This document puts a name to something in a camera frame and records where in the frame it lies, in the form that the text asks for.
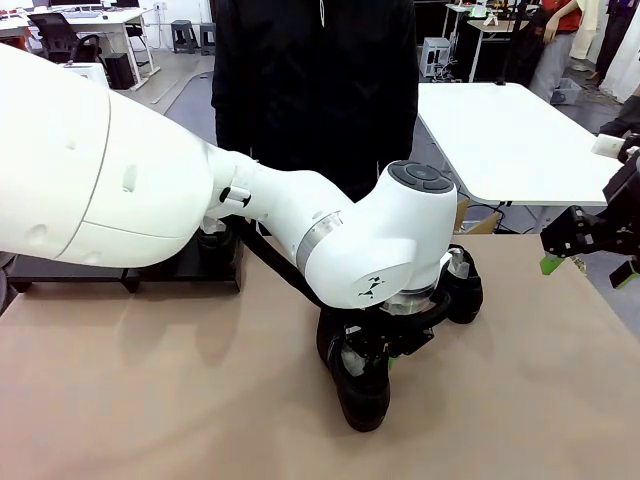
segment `red shirt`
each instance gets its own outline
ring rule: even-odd
[[[542,0],[542,8],[545,11],[554,14],[570,1],[571,0]],[[578,7],[573,12],[560,19],[558,32],[571,33],[578,31],[581,20],[582,11],[580,10],[580,7]]]

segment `logo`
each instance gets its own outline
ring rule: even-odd
[[[382,285],[384,282],[384,280],[381,280],[380,277],[372,277],[368,280],[369,282],[371,282],[371,286],[369,287],[369,289],[366,292],[361,292],[358,294],[359,297],[369,297],[371,299],[373,299],[373,289],[376,288],[378,285]]]

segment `black pole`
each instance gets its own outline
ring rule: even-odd
[[[502,72],[496,81],[497,85],[506,85],[507,71],[513,59],[513,52],[515,50],[516,35],[520,33],[520,25],[522,25],[522,19],[527,11],[528,4],[527,0],[520,0],[520,3],[518,4],[518,10],[516,11],[516,23],[513,26],[513,31],[509,38],[509,49],[507,50],[507,56],[504,59],[504,64],[502,65]]]

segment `gray stool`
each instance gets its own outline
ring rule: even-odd
[[[216,54],[216,24],[203,23],[200,25],[200,45],[202,55]]]
[[[176,20],[171,23],[171,36],[173,38],[173,53],[178,50],[186,50],[189,53],[196,53],[198,41],[193,25],[189,20]]]

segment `mannequin hand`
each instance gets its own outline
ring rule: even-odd
[[[543,42],[545,45],[549,45],[551,41],[555,38],[556,32],[558,31],[559,23],[560,23],[560,19],[555,15],[552,16],[547,22],[547,26],[544,29],[544,38],[543,38]]]

